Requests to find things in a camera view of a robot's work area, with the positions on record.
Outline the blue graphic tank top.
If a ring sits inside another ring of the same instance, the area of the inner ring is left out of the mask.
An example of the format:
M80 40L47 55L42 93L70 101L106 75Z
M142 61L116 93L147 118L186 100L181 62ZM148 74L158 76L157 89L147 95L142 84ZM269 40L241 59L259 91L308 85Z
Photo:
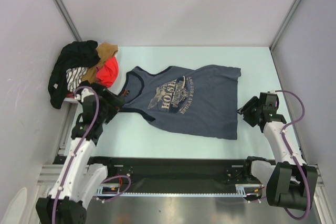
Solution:
M236 140L240 76L241 69L218 65L169 66L157 74L137 66L119 93L121 111L138 113L160 130Z

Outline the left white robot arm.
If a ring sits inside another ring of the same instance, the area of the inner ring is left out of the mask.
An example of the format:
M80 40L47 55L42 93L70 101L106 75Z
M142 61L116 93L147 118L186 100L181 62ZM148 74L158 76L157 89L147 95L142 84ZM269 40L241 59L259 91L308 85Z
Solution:
M82 106L71 132L70 150L48 195L36 202L40 223L85 223L87 208L99 185L115 178L109 164L89 164L103 125L124 105L124 99L98 84L82 84L74 91Z

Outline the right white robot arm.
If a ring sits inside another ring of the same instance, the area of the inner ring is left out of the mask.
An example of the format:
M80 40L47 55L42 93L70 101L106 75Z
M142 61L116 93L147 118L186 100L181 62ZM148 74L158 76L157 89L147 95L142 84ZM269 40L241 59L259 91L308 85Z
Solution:
M279 114L279 98L274 92L252 97L238 114L250 126L259 126L268 140L275 164L259 157L249 157L250 165L242 169L243 179L256 180L266 187L267 202L285 209L309 210L318 180L318 172L302 158L300 150L290 145L287 128L290 123Z

